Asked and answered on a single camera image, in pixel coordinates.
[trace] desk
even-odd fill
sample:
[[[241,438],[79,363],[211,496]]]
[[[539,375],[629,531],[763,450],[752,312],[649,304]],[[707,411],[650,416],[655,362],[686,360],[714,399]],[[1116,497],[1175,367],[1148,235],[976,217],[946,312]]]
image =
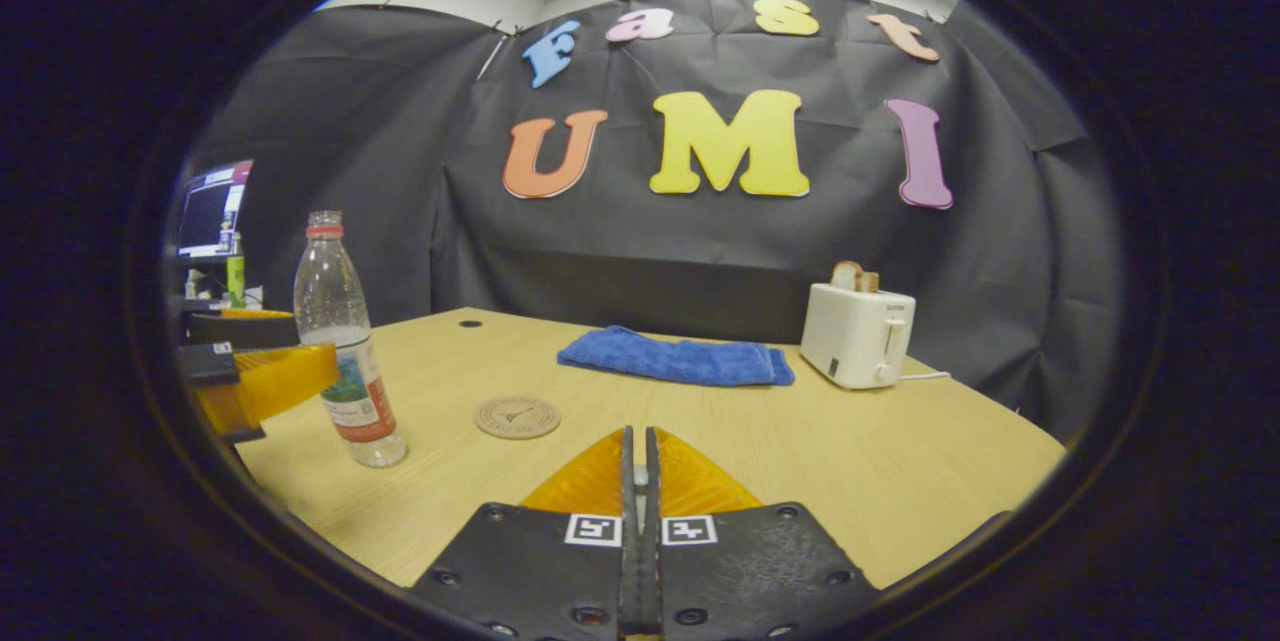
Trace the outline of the desk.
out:
[[[466,319],[479,328],[462,328]],[[238,445],[264,490],[320,536],[410,586],[485,502],[517,504],[626,423],[675,432],[765,504],[799,502],[877,587],[1019,505],[1057,464],[1047,432],[950,380],[846,392],[796,345],[792,386],[691,386],[572,368],[556,352],[589,328],[453,310],[375,328],[374,349],[408,443],[394,467],[353,462],[320,400],[269,418]],[[905,374],[932,368],[906,360]],[[540,439],[508,441],[472,421],[484,400],[531,395],[561,409]],[[644,444],[636,444],[643,463]]]

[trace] bottle label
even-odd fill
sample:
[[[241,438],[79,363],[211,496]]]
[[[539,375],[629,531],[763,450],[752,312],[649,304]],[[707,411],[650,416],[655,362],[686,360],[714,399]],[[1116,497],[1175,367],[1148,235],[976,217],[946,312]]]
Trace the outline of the bottle label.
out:
[[[383,377],[374,363],[374,345],[366,338],[339,345],[338,383],[320,392],[338,435],[348,441],[371,441],[396,430],[396,417],[387,403]]]

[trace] orange letter u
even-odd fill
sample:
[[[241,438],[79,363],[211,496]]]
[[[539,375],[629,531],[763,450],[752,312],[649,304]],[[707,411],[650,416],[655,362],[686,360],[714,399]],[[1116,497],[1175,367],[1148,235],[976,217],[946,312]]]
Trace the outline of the orange letter u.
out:
[[[568,127],[564,161],[550,173],[539,173],[535,164],[543,136],[554,129],[556,122],[552,118],[531,118],[529,122],[516,123],[511,127],[511,154],[507,154],[507,169],[502,173],[502,184],[512,196],[521,200],[544,200],[563,194],[577,184],[582,171],[586,171],[595,127],[608,116],[609,114],[600,109],[570,114],[564,120],[564,125]]]

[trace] white toaster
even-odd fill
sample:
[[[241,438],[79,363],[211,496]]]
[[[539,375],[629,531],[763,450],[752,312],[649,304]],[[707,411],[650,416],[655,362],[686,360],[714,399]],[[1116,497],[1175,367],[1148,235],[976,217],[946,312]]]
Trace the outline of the white toaster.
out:
[[[902,375],[914,317],[910,296],[814,284],[800,354],[845,389],[892,386]]]

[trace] black fabric backdrop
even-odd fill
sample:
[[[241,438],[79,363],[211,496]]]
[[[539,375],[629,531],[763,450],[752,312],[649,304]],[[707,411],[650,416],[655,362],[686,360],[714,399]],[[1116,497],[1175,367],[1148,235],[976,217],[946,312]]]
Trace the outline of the black fabric backdrop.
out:
[[[799,342],[808,287],[855,258],[918,299],[913,357],[1060,440],[1080,430],[1125,290],[1105,164],[1051,82],[964,4],[937,26],[864,0],[801,0],[822,29],[786,36],[759,29],[753,3],[620,0],[507,40],[417,9],[316,12],[248,72],[197,159],[257,161],[241,230],[270,308],[291,307],[312,209],[346,214],[375,325],[471,305]],[[667,38],[604,40],[622,13],[653,6],[676,14]],[[865,20],[877,12],[918,27],[941,61],[896,49]],[[532,90],[521,52],[566,18],[582,23],[572,61]],[[654,99],[699,91],[731,120],[755,90],[803,99],[809,194],[746,194],[736,179],[722,193],[707,182],[649,191],[663,139]],[[951,209],[900,200],[904,146],[884,99],[941,115]],[[512,125],[557,120],[538,159],[549,171],[564,116],[596,107],[609,116],[576,186],[548,200],[507,193]]]

